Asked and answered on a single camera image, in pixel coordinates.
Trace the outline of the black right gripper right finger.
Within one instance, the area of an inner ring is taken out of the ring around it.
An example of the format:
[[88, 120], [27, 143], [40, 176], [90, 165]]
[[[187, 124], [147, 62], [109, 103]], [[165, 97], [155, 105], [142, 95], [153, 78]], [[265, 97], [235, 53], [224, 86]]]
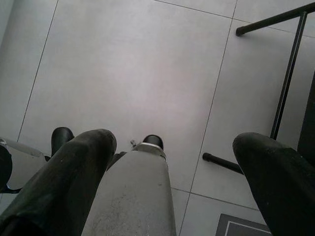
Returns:
[[315, 169], [291, 147], [259, 133], [242, 133], [233, 152], [274, 236], [315, 234]]

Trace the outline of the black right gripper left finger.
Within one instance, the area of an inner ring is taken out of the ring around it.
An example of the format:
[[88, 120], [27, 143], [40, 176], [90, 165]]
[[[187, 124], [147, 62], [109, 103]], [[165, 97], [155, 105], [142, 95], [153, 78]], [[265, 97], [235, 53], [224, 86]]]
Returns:
[[81, 235], [117, 141], [95, 129], [63, 144], [0, 216], [2, 236]]

